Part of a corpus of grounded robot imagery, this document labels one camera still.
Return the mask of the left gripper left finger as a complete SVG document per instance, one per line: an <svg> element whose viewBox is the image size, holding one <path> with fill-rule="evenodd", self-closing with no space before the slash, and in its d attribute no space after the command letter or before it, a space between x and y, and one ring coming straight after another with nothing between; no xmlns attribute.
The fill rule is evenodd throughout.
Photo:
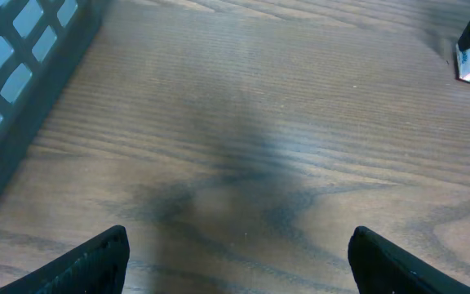
<svg viewBox="0 0 470 294"><path fill-rule="evenodd" d="M115 225L13 283L0 294L121 294L130 246Z"/></svg>

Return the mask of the grey plastic basket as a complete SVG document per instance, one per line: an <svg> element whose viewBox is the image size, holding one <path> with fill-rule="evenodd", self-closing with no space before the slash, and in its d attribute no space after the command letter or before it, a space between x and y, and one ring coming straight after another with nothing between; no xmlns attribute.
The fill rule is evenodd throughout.
<svg viewBox="0 0 470 294"><path fill-rule="evenodd" d="M109 0L0 1L0 194L108 5Z"/></svg>

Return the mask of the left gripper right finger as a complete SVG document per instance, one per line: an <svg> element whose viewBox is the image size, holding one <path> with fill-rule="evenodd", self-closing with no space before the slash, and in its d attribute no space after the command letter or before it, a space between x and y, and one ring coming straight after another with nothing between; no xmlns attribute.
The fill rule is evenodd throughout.
<svg viewBox="0 0 470 294"><path fill-rule="evenodd" d="M348 262L360 294L470 294L469 286L365 226L350 238Z"/></svg>

